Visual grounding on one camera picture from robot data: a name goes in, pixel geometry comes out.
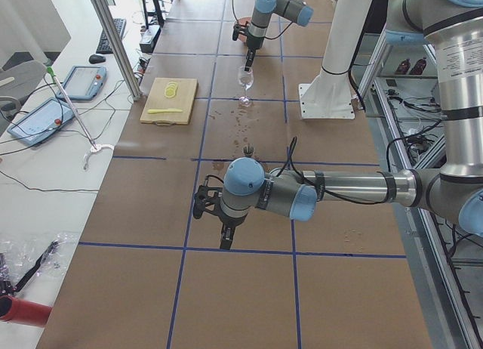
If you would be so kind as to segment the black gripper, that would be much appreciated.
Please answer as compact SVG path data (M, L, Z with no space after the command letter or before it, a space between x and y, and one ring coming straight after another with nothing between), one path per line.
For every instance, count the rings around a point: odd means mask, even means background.
M248 52L246 55L245 67L252 67L254 58L256 56L256 51L261 49L263 46L264 37L253 36L250 33L246 35L246 45L248 47Z
M220 232L220 249L231 249L235 229L244 223L248 212L248 209L235 213L226 213L224 210L220 211L220 220L222 222Z

